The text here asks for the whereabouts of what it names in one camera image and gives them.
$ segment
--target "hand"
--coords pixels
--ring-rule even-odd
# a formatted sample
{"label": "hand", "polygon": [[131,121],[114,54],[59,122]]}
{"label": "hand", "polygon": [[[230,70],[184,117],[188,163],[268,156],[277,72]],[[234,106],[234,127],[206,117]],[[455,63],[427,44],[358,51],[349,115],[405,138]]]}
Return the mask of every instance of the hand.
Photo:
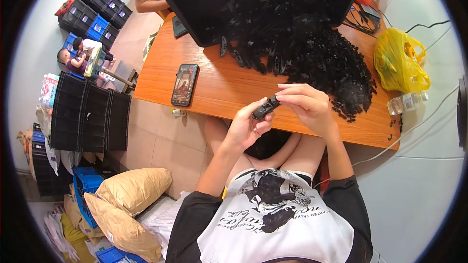
{"label": "hand", "polygon": [[272,128],[274,113],[269,113],[263,120],[252,118],[252,112],[267,100],[266,97],[260,101],[240,109],[229,127],[227,136],[223,143],[231,149],[243,152],[248,149],[261,135]]}
{"label": "hand", "polygon": [[337,132],[327,94],[308,84],[278,84],[278,87],[281,91],[276,94],[276,99],[291,108],[307,128],[323,138]]}

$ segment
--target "orange tabletop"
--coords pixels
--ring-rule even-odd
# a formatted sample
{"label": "orange tabletop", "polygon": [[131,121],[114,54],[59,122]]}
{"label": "orange tabletop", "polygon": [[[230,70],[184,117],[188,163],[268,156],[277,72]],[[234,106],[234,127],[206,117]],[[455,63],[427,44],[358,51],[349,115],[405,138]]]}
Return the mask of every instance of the orange tabletop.
{"label": "orange tabletop", "polygon": [[[202,48],[187,34],[174,38],[172,17],[169,14],[161,26],[143,69],[138,77],[134,97],[145,101],[171,105],[172,90],[176,73],[181,64],[198,64],[199,71],[192,101],[185,110],[221,118],[234,118],[243,106],[258,101],[264,96],[272,96],[278,91],[277,84],[285,83],[286,76],[262,75],[254,69],[239,67],[229,52],[221,58],[219,45]],[[381,29],[385,25],[381,20]],[[377,82],[377,95],[367,113],[356,114],[356,121],[347,123],[334,113],[343,141],[387,148],[400,137],[398,122],[390,127],[392,120],[400,116],[390,116],[387,102],[399,95],[396,91],[385,91],[380,85],[373,64],[376,38],[349,26],[341,25],[338,31],[364,55],[364,61]],[[302,125],[297,116],[286,106],[275,110],[273,127],[285,131],[316,135]]]}

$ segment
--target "black and white t-shirt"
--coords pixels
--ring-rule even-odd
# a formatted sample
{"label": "black and white t-shirt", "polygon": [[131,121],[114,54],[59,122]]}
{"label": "black and white t-shirt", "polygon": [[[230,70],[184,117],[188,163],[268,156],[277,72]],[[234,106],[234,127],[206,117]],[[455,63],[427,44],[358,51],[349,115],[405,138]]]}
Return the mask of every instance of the black and white t-shirt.
{"label": "black and white t-shirt", "polygon": [[366,207],[356,178],[331,181],[323,199],[300,172],[254,169],[233,180],[224,200],[187,196],[166,262],[370,262]]}

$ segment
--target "plastic water bottle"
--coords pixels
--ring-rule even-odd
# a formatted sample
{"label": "plastic water bottle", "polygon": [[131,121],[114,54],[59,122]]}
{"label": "plastic water bottle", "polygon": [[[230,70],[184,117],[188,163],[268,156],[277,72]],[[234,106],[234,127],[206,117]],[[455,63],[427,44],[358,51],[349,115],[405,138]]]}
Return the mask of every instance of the plastic water bottle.
{"label": "plastic water bottle", "polygon": [[412,91],[402,96],[389,100],[387,108],[390,115],[398,115],[403,112],[416,110],[420,103],[427,101],[429,96],[425,91]]}

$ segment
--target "smartphone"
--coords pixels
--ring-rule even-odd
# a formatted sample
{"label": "smartphone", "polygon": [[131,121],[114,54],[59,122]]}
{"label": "smartphone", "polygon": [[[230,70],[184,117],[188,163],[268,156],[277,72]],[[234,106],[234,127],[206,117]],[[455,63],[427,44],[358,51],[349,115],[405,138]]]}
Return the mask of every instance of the smartphone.
{"label": "smartphone", "polygon": [[197,73],[198,65],[196,64],[182,64],[179,67],[174,90],[172,91],[172,105],[179,107],[187,107],[190,105]]}
{"label": "smartphone", "polygon": [[172,18],[172,29],[174,31],[174,38],[180,38],[188,33],[187,29],[177,16]]}

